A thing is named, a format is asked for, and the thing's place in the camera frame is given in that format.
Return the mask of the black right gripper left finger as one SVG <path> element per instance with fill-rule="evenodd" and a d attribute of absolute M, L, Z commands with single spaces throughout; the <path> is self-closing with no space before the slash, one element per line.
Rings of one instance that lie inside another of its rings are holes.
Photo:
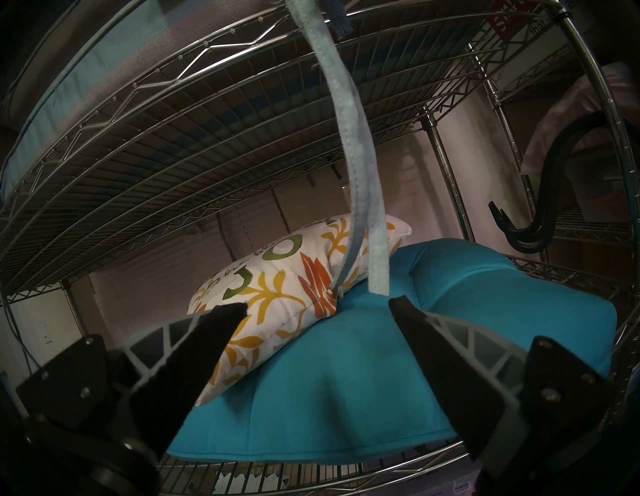
<path fill-rule="evenodd" d="M 17 387 L 33 436 L 86 459 L 158 459 L 247 315 L 246 303 L 218 305 L 112 350 L 81 337 Z"/>

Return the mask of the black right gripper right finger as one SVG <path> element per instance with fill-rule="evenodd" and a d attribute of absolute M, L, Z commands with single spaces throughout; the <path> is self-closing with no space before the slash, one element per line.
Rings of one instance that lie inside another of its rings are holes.
<path fill-rule="evenodd" d="M 388 302 L 436 402 L 489 476 L 559 471 L 598 441 L 611 381 L 545 335 L 528 349 L 497 332 Z"/>

